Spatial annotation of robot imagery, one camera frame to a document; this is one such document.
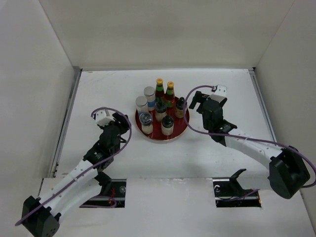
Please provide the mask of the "brown spice jar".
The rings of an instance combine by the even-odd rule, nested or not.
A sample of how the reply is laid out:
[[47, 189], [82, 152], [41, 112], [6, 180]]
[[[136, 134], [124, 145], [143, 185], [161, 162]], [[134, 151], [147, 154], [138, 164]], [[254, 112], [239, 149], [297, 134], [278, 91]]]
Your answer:
[[184, 117], [184, 111], [183, 111], [184, 101], [185, 101], [185, 98], [180, 97], [176, 102], [175, 116], [179, 119], [182, 119]]

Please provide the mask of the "grinder jar chrome top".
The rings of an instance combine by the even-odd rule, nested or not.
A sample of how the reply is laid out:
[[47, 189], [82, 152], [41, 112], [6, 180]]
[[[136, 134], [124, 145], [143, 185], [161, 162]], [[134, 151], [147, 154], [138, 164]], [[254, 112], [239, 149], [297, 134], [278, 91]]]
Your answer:
[[144, 134], [151, 134], [153, 132], [153, 117], [149, 112], [143, 112], [139, 117], [139, 121]]

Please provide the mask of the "silver-lid salt jar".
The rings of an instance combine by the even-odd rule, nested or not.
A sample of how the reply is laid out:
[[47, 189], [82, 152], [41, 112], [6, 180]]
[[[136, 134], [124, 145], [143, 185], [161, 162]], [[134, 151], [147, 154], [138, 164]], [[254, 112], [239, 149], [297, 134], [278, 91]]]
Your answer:
[[144, 95], [147, 98], [147, 105], [149, 111], [153, 111], [155, 109], [156, 104], [156, 91], [152, 86], [147, 86], [144, 88]]
[[135, 100], [138, 116], [149, 112], [148, 100], [146, 96], [138, 96]]

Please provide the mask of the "green-label sauce bottle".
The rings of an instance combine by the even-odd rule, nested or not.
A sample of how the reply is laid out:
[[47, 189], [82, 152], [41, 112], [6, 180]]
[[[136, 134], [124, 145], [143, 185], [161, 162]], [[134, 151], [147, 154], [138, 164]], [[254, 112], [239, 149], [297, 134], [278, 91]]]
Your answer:
[[167, 83], [167, 90], [164, 96], [168, 108], [172, 108], [175, 104], [174, 82]]
[[163, 79], [158, 78], [156, 80], [156, 89], [155, 89], [155, 97], [156, 97], [156, 102], [162, 103], [164, 99], [164, 87], [163, 87]]

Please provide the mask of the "white bottle black cap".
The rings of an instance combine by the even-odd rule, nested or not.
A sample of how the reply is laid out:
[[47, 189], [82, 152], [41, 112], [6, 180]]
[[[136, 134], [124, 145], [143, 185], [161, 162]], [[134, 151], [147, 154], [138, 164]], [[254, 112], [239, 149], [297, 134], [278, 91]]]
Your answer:
[[163, 135], [169, 136], [173, 133], [173, 128], [174, 128], [174, 119], [166, 115], [162, 120], [161, 120], [161, 131]]

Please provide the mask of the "clear grinder jar black top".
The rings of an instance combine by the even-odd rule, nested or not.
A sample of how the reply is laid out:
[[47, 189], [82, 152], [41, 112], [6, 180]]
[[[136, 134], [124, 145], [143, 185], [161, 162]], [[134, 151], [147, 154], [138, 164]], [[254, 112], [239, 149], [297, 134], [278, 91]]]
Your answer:
[[167, 115], [167, 105], [164, 102], [155, 103], [155, 118], [158, 122]]

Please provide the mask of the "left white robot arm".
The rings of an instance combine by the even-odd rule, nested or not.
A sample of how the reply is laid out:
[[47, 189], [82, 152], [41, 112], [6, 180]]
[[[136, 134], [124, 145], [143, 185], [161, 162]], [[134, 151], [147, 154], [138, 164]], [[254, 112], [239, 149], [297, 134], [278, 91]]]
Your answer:
[[105, 197], [111, 191], [111, 178], [104, 170], [128, 144], [122, 135], [131, 132], [128, 116], [103, 107], [91, 116], [102, 130], [98, 141], [83, 156], [78, 165], [58, 184], [38, 197], [29, 196], [23, 202], [21, 219], [34, 237], [52, 237], [67, 214], [95, 196]]

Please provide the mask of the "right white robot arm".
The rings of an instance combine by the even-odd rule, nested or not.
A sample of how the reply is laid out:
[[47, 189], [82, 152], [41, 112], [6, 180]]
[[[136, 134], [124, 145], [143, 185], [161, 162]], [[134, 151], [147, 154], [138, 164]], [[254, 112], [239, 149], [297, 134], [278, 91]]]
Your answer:
[[291, 146], [248, 136], [223, 116], [227, 98], [196, 91], [189, 109], [202, 115], [203, 128], [215, 142], [262, 164], [268, 171], [268, 188], [282, 198], [292, 198], [309, 181], [310, 174], [302, 156]]

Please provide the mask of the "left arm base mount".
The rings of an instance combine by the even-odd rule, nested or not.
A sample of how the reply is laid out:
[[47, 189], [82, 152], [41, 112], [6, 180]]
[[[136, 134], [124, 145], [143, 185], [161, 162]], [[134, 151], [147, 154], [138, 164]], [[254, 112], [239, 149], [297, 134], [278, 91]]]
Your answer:
[[126, 179], [112, 179], [100, 173], [96, 180], [102, 185], [100, 194], [86, 201], [80, 208], [125, 208]]

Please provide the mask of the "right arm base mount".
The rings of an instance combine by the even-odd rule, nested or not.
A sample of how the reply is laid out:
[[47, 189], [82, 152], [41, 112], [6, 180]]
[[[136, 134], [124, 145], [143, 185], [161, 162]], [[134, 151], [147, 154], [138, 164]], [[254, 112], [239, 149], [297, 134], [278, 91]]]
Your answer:
[[245, 171], [246, 169], [239, 169], [230, 177], [215, 177], [212, 179], [217, 208], [261, 208], [259, 190], [244, 189], [237, 180]]

